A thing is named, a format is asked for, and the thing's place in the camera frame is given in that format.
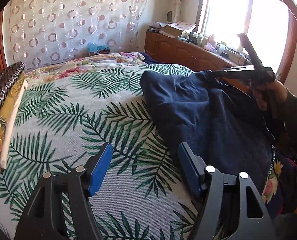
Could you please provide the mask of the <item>person's right hand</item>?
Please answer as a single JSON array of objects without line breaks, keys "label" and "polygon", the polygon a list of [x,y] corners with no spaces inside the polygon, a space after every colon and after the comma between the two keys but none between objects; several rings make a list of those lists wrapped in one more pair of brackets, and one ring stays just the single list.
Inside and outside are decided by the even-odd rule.
[{"label": "person's right hand", "polygon": [[287,100],[288,89],[277,80],[262,84],[251,82],[250,87],[259,109],[270,111],[274,119],[279,118],[282,105]]}]

